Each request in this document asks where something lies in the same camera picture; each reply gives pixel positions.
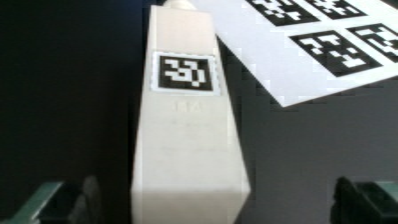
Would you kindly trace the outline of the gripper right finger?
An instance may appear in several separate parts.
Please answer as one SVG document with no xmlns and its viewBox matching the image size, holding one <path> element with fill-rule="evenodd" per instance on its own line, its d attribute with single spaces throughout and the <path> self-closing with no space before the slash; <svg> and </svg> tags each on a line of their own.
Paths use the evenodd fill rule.
<svg viewBox="0 0 398 224">
<path fill-rule="evenodd" d="M 398 224 L 398 181 L 338 178 L 331 224 Z"/>
</svg>

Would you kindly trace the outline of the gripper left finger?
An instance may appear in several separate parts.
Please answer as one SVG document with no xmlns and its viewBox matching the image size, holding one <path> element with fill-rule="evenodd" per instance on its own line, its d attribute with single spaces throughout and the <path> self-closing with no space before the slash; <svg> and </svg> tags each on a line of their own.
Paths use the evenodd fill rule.
<svg viewBox="0 0 398 224">
<path fill-rule="evenodd" d="M 45 182 L 8 224 L 102 224 L 102 190 L 98 178 L 81 185 Z"/>
</svg>

